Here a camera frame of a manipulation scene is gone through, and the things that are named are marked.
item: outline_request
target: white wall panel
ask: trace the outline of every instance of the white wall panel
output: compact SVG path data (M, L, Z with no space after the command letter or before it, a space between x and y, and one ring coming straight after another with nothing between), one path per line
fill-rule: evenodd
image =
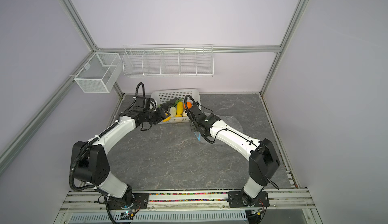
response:
M53 223L69 187L71 150L102 132L118 97L85 94L74 84L0 176L1 223Z
M0 151L88 52L57 0L0 0Z
M386 223L388 0L310 0L265 94L323 223Z
M279 45L298 0L71 0L96 44Z
M215 53L213 77L146 77L128 78L121 75L119 86L124 93L134 93L139 82L146 92L195 88L204 92L260 91L275 53Z

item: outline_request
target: black bracket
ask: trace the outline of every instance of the black bracket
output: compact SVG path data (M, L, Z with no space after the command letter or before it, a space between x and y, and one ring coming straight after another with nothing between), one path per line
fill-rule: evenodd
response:
M241 191L229 191L228 192L229 207L248 207L242 204L243 199L241 197L242 197ZM255 200L257 201L255 201L255 204L251 207L263 207L263 205L264 207L269 207L267 192L260 191Z
M133 199L133 206L130 209L137 210L139 208L139 205L140 205L140 209L147 209L149 193L132 193L132 194L135 198ZM121 209L120 207L115 205L114 202L108 202L108 206L110 210Z

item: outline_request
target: white mesh basket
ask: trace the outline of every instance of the white mesh basket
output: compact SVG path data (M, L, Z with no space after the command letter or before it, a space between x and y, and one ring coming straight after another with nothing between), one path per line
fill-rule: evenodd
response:
M155 91L151 94L151 98L156 100L157 104L163 104L167 101L170 101L174 98L183 99L186 95L191 95L195 101L197 101L199 104L201 104L201 99L199 98L199 92L196 89L174 89L174 90L164 90L164 91ZM190 119L187 116L183 117L171 117L169 121L167 122L161 122L162 123L175 123L175 122L188 122Z
M213 76L212 47L184 49L126 49L124 75L128 77L197 77Z
M74 80L85 93L109 93L122 70L118 53L96 52Z

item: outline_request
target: white vegetable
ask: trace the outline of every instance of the white vegetable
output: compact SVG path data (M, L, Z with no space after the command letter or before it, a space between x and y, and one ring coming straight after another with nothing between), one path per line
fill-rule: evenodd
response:
M171 114L171 117L175 117L175 115L177 115L177 108L175 108L174 106L172 106L170 108L170 114Z

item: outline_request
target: robotic arm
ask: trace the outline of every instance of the robotic arm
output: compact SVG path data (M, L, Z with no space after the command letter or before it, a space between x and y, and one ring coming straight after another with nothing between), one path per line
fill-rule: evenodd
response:
M140 85L143 87L142 97L137 96ZM250 177L241 190L239 200L245 206L255 205L259 192L270 182L270 178L280 165L272 143L268 139L260 141L251 138L231 128L213 113L205 115L190 95L187 95L184 100L186 109L188 108L187 98L191 98L193 102L192 107L186 110L193 129L200 132L209 143L214 142L210 141L208 137L220 139L249 161ZM69 175L71 189L81 191L93 188L102 195L111 197L110 201L113 201L116 206L123 209L130 208L134 201L132 188L110 172L106 156L110 149L130 131L145 122L148 122L151 128L153 124L158 124L168 116L169 113L157 107L157 103L152 98L145 97L144 85L139 83L133 103L120 114L119 119L113 125L96 135L95 138L74 144ZM84 181L88 185L76 187L74 178Z

